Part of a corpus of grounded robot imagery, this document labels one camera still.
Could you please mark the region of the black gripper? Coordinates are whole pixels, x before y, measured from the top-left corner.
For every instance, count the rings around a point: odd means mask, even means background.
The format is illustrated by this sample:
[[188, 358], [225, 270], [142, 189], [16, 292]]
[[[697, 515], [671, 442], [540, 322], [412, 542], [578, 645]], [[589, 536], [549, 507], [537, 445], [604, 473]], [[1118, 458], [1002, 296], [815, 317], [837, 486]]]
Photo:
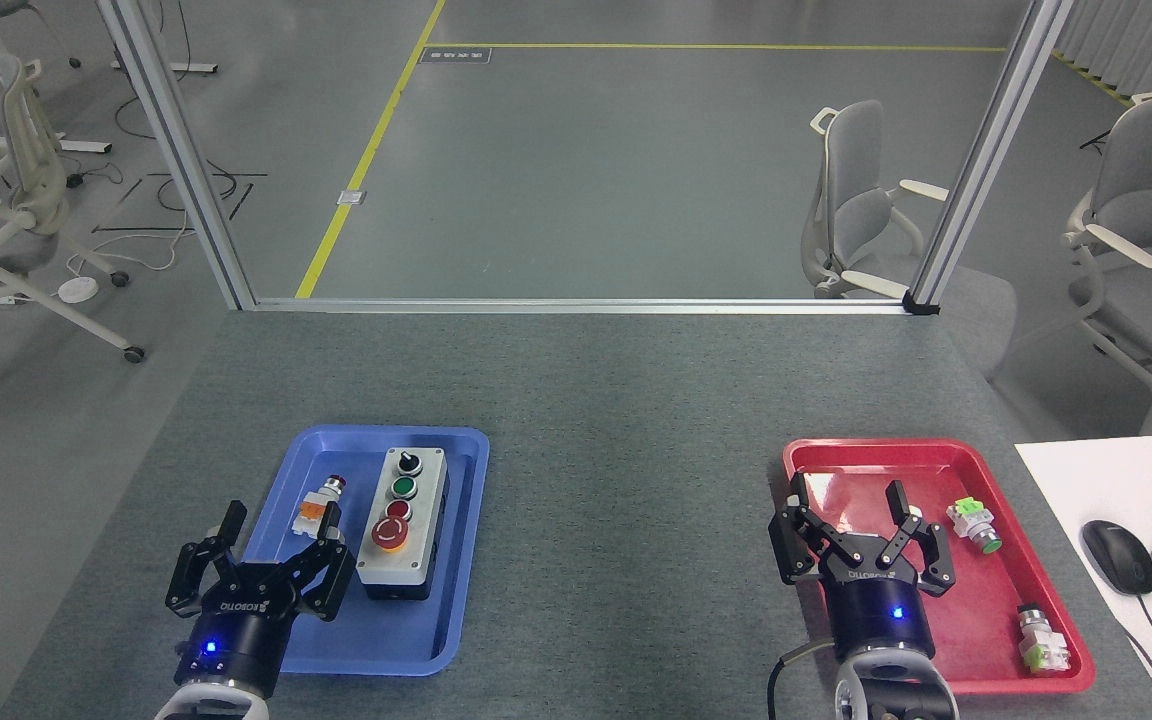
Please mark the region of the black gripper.
[[[820, 582], [840, 662], [865, 647], [905, 647], [933, 659], [935, 647], [919, 589], [941, 597], [956, 582], [945, 526], [937, 521], [929, 523], [922, 511], [914, 509], [901, 480], [890, 480], [884, 497], [897, 530], [877, 552], [877, 568], [886, 571], [899, 564], [909, 541], [918, 544], [925, 566], [911, 579], [914, 584], [893, 578], [838, 582], [823, 575]], [[812, 570], [818, 559], [820, 562], [842, 559], [850, 568], [858, 568], [863, 561], [858, 543], [847, 539], [814, 514], [803, 471], [791, 473], [788, 497], [770, 521], [770, 537], [778, 570], [787, 585]]]
[[[211, 536], [180, 547], [166, 606], [179, 617], [197, 615], [175, 670], [174, 683], [236, 685], [273, 697], [285, 647], [298, 612], [329, 623], [356, 578], [356, 559], [339, 532], [339, 503], [326, 503], [314, 541], [278, 564], [236, 564], [230, 548], [247, 520], [247, 506], [228, 505]], [[200, 594], [206, 566], [219, 582]]]

